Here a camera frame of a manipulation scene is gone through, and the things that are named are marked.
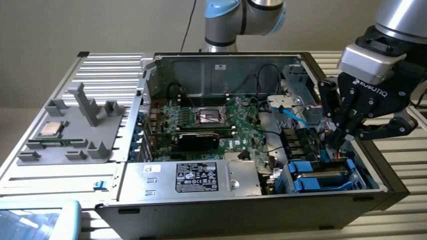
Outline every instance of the cpu socket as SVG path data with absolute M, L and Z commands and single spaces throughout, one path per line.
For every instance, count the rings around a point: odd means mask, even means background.
M 224 107 L 197 108 L 195 120 L 200 124 L 223 124 L 225 122 L 225 108 Z

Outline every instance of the white wall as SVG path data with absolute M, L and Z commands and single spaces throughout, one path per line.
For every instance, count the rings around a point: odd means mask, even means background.
M 43 106 L 80 51 L 179 51 L 193 0 L 0 0 L 0 107 Z M 342 50 L 380 0 L 287 0 L 284 27 L 240 36 L 240 51 Z M 197 0 L 184 51 L 204 45 Z

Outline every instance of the metal table surface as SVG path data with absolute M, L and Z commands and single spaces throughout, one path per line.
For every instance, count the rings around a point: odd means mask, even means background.
M 336 63 L 339 51 L 311 52 L 327 76 L 338 76 Z M 76 105 L 73 96 L 67 93 L 67 84 L 83 82 L 88 97 L 97 104 L 105 100 L 117 100 L 129 109 L 137 81 L 141 76 L 140 61 L 149 61 L 151 56 L 141 53 L 89 54 L 77 58 L 68 70 L 52 97 L 63 97 L 68 106 Z M 410 107 L 410 113 L 420 114 Z M 16 166 L 16 152 L 23 148 L 24 140 L 33 134 L 33 128 L 41 123 L 45 111 L 36 116 L 21 140 L 0 167 L 0 197 L 17 199 L 76 199 L 83 207 L 81 240 L 119 240 L 120 237 L 93 212 L 93 204 L 115 193 L 113 176 L 123 166 L 112 161 L 105 164 Z M 388 116 L 372 120 L 387 121 Z M 382 139 L 375 144 L 390 162 L 411 195 L 386 211 L 372 211 L 359 217 L 342 230 L 275 233 L 251 236 L 203 238 L 233 240 L 418 240 L 427 239 L 427 124 L 419 121 L 419 128 L 404 137 Z M 117 136 L 121 135 L 127 117 L 123 118 Z M 120 138 L 115 141 L 120 148 Z M 93 191 L 96 181 L 107 181 L 107 191 Z

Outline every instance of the sticker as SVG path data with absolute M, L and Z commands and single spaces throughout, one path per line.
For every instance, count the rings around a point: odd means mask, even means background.
M 217 181 L 216 162 L 176 164 L 175 190 L 177 193 L 219 191 Z
M 227 65 L 225 64 L 215 64 L 215 70 L 225 70 Z
M 161 165 L 156 164 L 156 165 L 145 165 L 144 166 L 144 170 L 143 173 L 148 174 L 148 173 L 160 173 L 160 169 L 161 169 Z

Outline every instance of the power supply label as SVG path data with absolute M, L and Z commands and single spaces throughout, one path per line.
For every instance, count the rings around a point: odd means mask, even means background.
M 177 163 L 175 190 L 179 193 L 217 191 L 216 162 Z

